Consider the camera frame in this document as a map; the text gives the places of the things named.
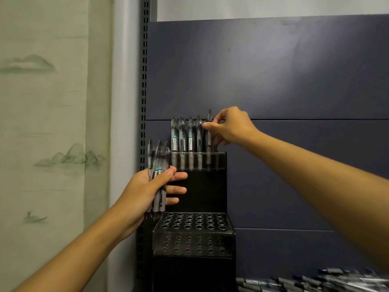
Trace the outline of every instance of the wallpaper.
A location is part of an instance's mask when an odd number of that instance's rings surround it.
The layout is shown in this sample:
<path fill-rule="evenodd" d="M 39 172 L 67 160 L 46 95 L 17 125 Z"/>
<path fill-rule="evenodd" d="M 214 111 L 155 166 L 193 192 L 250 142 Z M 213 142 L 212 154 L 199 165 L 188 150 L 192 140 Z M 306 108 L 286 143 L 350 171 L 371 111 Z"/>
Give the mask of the wallpaper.
<path fill-rule="evenodd" d="M 0 0 L 0 291 L 107 208 L 111 22 L 111 0 Z"/>

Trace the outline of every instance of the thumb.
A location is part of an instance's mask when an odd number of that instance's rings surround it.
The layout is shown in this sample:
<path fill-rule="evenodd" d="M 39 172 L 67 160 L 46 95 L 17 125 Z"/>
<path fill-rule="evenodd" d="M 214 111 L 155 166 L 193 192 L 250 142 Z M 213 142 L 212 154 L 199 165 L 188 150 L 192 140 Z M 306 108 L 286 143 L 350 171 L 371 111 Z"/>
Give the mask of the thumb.
<path fill-rule="evenodd" d="M 169 168 L 165 172 L 158 174 L 152 181 L 148 183 L 148 186 L 156 192 L 160 187 L 164 186 L 170 178 L 174 175 L 174 169 Z"/>
<path fill-rule="evenodd" d="M 203 128 L 211 131 L 214 134 L 219 134 L 222 124 L 217 124 L 215 122 L 205 122 L 203 123 Z"/>

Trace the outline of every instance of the right hand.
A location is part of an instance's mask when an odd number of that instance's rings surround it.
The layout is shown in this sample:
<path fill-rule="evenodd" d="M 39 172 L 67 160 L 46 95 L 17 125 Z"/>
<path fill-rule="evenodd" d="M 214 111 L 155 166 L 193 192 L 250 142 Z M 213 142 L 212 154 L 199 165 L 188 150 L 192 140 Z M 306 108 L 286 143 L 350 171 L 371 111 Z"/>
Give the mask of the right hand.
<path fill-rule="evenodd" d="M 245 137 L 250 136 L 253 132 L 258 132 L 249 115 L 237 107 L 223 109 L 213 122 L 203 123 L 203 128 L 211 131 L 212 137 L 216 137 L 214 139 L 215 145 L 221 142 L 223 144 L 235 142 L 241 145 L 244 143 Z"/>

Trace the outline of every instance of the dark blue shelf panel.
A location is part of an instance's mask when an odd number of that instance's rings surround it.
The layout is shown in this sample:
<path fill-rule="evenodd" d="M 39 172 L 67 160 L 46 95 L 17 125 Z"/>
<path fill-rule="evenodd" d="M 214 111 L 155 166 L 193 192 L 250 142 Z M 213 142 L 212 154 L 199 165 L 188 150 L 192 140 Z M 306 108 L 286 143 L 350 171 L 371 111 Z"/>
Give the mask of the dark blue shelf panel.
<path fill-rule="evenodd" d="M 236 276 L 316 275 L 318 268 L 373 267 L 333 231 L 235 229 Z"/>
<path fill-rule="evenodd" d="M 388 120 L 253 121 L 261 131 L 325 157 L 389 178 Z M 170 141 L 170 121 L 146 121 L 149 138 Z M 331 227 L 264 163 L 236 145 L 227 152 L 228 214 L 235 227 Z"/>
<path fill-rule="evenodd" d="M 147 119 L 389 119 L 389 15 L 148 24 Z"/>

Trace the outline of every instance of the bundle of pens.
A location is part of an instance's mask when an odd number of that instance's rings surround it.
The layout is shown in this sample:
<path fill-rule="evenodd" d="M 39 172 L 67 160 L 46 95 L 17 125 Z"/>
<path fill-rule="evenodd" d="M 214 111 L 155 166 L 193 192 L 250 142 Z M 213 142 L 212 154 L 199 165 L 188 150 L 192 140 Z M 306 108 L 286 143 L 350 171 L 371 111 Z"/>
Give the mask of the bundle of pens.
<path fill-rule="evenodd" d="M 149 181 L 153 180 L 158 174 L 165 172 L 170 166 L 170 149 L 168 143 L 162 145 L 162 141 L 158 142 L 157 147 L 153 147 L 153 142 L 149 140 L 147 146 L 148 166 L 149 166 Z M 154 200 L 147 212 L 145 218 L 152 218 L 153 220 L 161 218 L 165 212 L 166 203 L 166 185 L 160 188 L 156 193 Z"/>
<path fill-rule="evenodd" d="M 389 292 L 389 277 L 367 268 L 362 271 L 339 268 L 318 271 L 318 276 L 293 276 L 293 280 L 236 278 L 236 282 L 241 292 Z"/>
<path fill-rule="evenodd" d="M 211 109 L 208 111 L 207 122 L 212 122 Z M 196 122 L 193 120 L 192 116 L 189 116 L 188 126 L 186 126 L 186 120 L 182 116 L 180 116 L 180 119 L 176 119 L 176 117 L 173 116 L 171 123 L 171 148 L 173 166 L 178 167 L 178 169 L 181 170 L 202 170 L 203 157 L 201 153 L 206 152 L 207 169 L 211 167 L 211 153 L 219 152 L 219 147 L 212 145 L 211 132 L 205 131 L 202 127 L 202 124 L 203 121 L 201 120 L 200 115 L 197 115 Z M 218 155 L 216 155 L 215 164 L 213 166 L 216 169 L 218 168 L 218 162 Z"/>

